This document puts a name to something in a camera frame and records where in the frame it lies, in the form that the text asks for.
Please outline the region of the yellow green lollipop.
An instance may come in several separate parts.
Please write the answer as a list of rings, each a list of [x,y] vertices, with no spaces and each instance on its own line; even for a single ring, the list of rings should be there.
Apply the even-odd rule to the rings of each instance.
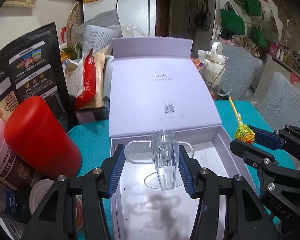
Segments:
[[[240,140],[240,141],[243,141],[243,142],[246,142],[246,143],[252,145],[255,141],[254,131],[242,122],[242,117],[238,113],[231,97],[229,97],[229,102],[232,107],[232,110],[234,111],[234,114],[235,114],[235,117],[237,120],[237,124],[238,124],[238,128],[235,131],[234,138],[236,140]]]

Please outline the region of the clear plastic hair clip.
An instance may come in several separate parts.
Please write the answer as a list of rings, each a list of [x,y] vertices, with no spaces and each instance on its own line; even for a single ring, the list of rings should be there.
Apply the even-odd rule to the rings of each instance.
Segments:
[[[179,166],[179,146],[184,146],[189,157],[194,156],[191,144],[176,141],[172,131],[156,131],[150,141],[133,140],[125,146],[126,159],[135,165],[153,164],[155,172],[144,179],[147,187],[162,191],[172,190],[181,185]]]

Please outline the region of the grey leaf cushion near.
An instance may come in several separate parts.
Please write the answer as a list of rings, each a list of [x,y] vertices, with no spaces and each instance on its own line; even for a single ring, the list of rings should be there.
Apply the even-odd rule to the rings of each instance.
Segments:
[[[286,125],[300,128],[300,90],[281,73],[275,72],[258,112],[273,130],[283,129]]]

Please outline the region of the grey leaf cushion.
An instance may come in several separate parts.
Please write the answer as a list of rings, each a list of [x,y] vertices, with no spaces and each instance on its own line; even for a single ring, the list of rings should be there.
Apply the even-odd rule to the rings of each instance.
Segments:
[[[228,59],[225,67],[226,82],[224,89],[233,100],[243,100],[245,94],[261,69],[262,61],[254,57],[242,47],[236,47],[222,42],[223,55]]]
[[[300,90],[281,73],[275,72],[258,112],[273,130],[283,129],[286,125],[300,128]]]

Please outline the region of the red cylindrical canister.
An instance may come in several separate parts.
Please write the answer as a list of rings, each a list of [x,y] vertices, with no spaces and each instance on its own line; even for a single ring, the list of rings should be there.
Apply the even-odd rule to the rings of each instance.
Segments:
[[[6,122],[4,138],[17,155],[46,178],[73,178],[81,167],[78,147],[39,96],[26,99],[16,108]]]

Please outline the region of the pink lid jar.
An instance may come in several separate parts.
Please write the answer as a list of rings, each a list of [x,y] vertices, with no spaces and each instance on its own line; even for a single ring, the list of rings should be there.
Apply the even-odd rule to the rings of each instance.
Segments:
[[[12,190],[24,184],[33,187],[42,176],[8,146],[4,128],[5,122],[0,118],[0,182]]]

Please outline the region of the grey leaf cushion far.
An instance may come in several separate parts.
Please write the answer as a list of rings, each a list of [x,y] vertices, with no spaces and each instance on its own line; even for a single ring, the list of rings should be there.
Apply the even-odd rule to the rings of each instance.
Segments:
[[[225,67],[226,82],[224,89],[233,100],[243,100],[245,94],[261,69],[262,61],[254,57],[242,47],[236,47],[222,42],[223,55],[228,59]]]

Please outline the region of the white teapot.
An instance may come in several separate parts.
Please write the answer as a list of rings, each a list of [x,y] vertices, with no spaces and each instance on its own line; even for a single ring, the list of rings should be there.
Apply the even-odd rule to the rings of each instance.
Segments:
[[[223,55],[221,42],[213,42],[210,51],[198,50],[198,60],[203,63],[200,74],[212,96],[213,100],[230,95],[232,84],[226,74],[228,58]]]

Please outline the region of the red white snack bag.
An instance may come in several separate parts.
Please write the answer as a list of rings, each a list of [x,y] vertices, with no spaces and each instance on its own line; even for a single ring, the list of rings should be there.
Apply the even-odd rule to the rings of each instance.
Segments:
[[[96,67],[93,57],[93,48],[83,63],[83,92],[75,99],[75,109],[78,111],[96,95]]]

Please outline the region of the green tote bag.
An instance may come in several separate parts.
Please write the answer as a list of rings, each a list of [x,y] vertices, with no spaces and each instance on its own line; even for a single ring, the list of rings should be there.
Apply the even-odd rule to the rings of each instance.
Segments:
[[[221,9],[222,28],[236,35],[245,34],[243,19],[232,11]]]

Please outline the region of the black snack bag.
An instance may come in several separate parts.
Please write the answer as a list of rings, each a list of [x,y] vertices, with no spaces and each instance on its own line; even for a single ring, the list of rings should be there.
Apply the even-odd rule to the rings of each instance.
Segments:
[[[32,96],[45,100],[66,131],[78,125],[54,23],[26,33],[0,51],[0,117],[7,121]]]

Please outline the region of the white mini fridge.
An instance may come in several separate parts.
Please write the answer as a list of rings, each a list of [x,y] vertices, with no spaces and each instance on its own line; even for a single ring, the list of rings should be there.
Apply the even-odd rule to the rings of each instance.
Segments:
[[[83,4],[83,19],[117,10],[121,25],[137,25],[145,36],[154,37],[156,32],[157,0],[99,0]]]

